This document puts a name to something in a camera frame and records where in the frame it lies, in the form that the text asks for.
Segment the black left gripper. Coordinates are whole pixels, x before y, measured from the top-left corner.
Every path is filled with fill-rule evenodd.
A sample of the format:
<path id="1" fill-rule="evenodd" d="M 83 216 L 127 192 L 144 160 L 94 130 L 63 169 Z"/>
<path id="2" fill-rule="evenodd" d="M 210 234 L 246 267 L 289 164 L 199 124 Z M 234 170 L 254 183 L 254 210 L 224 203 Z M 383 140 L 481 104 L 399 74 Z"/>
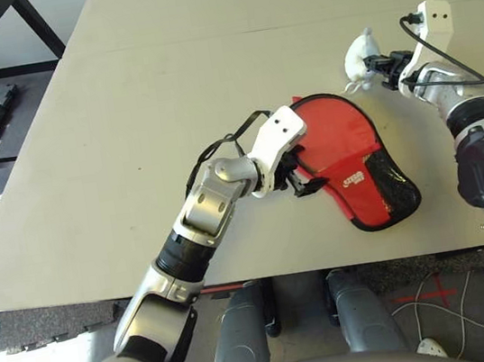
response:
<path id="1" fill-rule="evenodd" d="M 295 190 L 294 196 L 301 198 L 312 195 L 322 189 L 327 183 L 326 177 L 312 178 L 312 180 L 302 183 L 298 178 L 295 169 L 297 168 L 297 156 L 305 150 L 304 146 L 297 144 L 292 152 L 286 152 L 280 158 L 274 174 L 273 190 L 286 190 L 292 186 Z"/>

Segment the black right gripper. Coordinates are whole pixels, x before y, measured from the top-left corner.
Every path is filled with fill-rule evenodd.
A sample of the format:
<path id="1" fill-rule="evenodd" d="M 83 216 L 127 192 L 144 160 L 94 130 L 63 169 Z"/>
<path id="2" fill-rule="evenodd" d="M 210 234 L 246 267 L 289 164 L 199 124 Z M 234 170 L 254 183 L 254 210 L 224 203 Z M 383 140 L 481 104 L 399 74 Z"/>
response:
<path id="1" fill-rule="evenodd" d="M 385 80 L 383 86 L 387 89 L 397 91 L 399 77 L 412 57 L 412 50 L 394 50 L 388 56 L 369 55 L 364 58 L 363 62 L 369 72 L 374 74 L 384 73 Z"/>

